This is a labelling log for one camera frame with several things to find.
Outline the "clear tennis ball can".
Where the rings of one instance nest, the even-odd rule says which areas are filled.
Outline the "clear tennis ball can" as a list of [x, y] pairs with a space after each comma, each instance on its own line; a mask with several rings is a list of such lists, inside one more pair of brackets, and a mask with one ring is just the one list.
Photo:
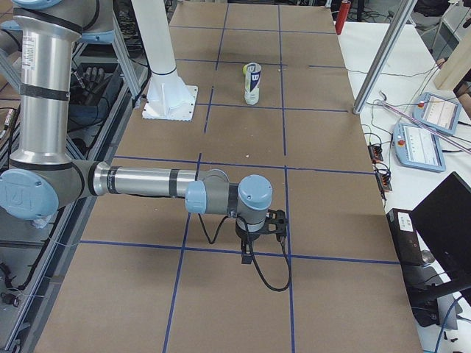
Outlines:
[[244, 81], [244, 99], [248, 105], [259, 101], [262, 67], [258, 63], [247, 63], [248, 70]]

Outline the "orange connector block lower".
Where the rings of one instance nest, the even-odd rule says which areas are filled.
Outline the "orange connector block lower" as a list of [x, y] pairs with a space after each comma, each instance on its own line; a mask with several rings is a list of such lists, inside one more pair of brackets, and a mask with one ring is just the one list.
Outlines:
[[375, 177], [378, 183], [380, 192], [386, 193], [392, 191], [391, 185], [391, 172], [387, 170], [377, 170], [375, 172]]

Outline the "orange connector block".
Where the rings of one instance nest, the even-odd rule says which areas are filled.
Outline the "orange connector block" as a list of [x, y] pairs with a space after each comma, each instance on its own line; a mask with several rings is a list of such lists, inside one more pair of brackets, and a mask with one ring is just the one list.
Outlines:
[[373, 163], [383, 162], [383, 149], [380, 144], [369, 144], [367, 148]]
[[392, 191], [391, 185], [391, 172], [387, 170], [377, 170], [375, 172], [375, 177], [378, 183], [380, 192], [386, 193]]

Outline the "black computer box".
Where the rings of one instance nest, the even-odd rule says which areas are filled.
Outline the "black computer box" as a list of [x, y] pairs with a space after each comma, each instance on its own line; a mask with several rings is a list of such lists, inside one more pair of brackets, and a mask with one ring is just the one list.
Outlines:
[[392, 208], [386, 215], [395, 251], [401, 264], [421, 266], [424, 264], [417, 230], [410, 211]]

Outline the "orange connector block upper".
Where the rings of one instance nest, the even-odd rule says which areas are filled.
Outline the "orange connector block upper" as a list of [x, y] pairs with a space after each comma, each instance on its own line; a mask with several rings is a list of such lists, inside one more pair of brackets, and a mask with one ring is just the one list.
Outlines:
[[369, 144], [367, 148], [373, 163], [383, 162], [383, 149], [380, 144]]

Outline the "near teach pendant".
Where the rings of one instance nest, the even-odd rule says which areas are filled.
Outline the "near teach pendant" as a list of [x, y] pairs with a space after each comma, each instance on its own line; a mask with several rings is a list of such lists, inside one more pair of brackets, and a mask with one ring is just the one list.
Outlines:
[[426, 129], [414, 124], [396, 123], [393, 147], [399, 164], [404, 167], [436, 173], [446, 170], [439, 139]]

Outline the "teach pendant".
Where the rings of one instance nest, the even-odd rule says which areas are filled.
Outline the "teach pendant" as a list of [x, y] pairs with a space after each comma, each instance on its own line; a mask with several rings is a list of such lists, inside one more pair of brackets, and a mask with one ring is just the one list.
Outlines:
[[425, 92], [413, 110], [413, 117], [436, 131], [451, 136], [455, 133], [462, 105], [458, 101]]
[[404, 167], [436, 173], [446, 170], [439, 139], [426, 129], [414, 124], [396, 123], [393, 147], [399, 164]]

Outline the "black monitor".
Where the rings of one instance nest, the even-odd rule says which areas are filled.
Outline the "black monitor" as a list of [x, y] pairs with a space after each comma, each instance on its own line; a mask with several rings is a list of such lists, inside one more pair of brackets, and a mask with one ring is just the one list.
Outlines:
[[470, 272], [470, 186], [454, 171], [411, 212], [443, 269]]

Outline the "pink rod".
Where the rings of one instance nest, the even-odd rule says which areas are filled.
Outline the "pink rod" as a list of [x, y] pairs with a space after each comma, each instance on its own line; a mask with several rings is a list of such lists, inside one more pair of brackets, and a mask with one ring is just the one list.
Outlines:
[[424, 124], [420, 120], [417, 120], [416, 118], [401, 112], [396, 107], [393, 107], [391, 104], [387, 103], [386, 101], [380, 101], [379, 105], [384, 107], [386, 110], [389, 110], [389, 111], [393, 112], [394, 114], [400, 116], [401, 118], [404, 118], [404, 119], [410, 121], [411, 123], [427, 130], [428, 132], [430, 132], [431, 134], [437, 136], [438, 138], [442, 139], [443, 141], [449, 143], [452, 146], [455, 146], [458, 150], [463, 151], [467, 154], [471, 154], [470, 148], [467, 148], [467, 147], [461, 145], [460, 143], [455, 142], [454, 140], [447, 137], [446, 135], [443, 135], [442, 133], [437, 132], [435, 129], [427, 126], [426, 124]]

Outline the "far teach pendant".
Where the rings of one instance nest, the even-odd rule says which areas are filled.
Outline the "far teach pendant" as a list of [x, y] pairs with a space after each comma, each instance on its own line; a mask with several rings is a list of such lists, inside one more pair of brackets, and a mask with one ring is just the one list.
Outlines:
[[413, 110], [413, 117], [436, 131], [451, 136], [455, 133], [462, 105], [458, 101], [425, 92]]

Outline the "red cylinder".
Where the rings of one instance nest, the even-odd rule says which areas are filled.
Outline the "red cylinder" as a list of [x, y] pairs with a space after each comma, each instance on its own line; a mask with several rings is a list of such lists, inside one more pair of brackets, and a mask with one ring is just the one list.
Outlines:
[[347, 20], [348, 13], [350, 11], [350, 5], [351, 5], [351, 1], [349, 0], [341, 1], [339, 12], [336, 17], [336, 23], [335, 23], [335, 29], [336, 29], [337, 35], [340, 35], [342, 33], [344, 23]]

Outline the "wooden board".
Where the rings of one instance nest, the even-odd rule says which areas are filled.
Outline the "wooden board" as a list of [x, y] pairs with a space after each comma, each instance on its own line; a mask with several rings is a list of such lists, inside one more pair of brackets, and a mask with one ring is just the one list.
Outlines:
[[470, 71], [470, 29], [433, 79], [438, 90], [452, 90]]

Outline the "white pedestal column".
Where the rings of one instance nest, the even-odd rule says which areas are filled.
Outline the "white pedestal column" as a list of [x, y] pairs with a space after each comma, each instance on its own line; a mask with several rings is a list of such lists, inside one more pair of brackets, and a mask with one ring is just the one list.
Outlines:
[[186, 85], [177, 72], [164, 1], [137, 0], [132, 6], [151, 71], [143, 117], [191, 121], [198, 87]]

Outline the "aluminium frame post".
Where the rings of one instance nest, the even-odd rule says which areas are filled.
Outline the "aluminium frame post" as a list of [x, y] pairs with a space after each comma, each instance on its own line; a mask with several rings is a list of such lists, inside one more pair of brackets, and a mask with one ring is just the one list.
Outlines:
[[410, 14], [412, 13], [417, 0], [404, 0], [400, 2], [397, 12], [389, 24], [389, 28], [379, 46], [378, 52], [368, 70], [366, 78], [359, 90], [353, 105], [353, 113], [359, 115], [363, 110], [366, 102], [372, 92], [375, 83], [377, 82], [383, 67], [386, 64], [389, 55], [397, 42], [403, 27], [406, 25]]

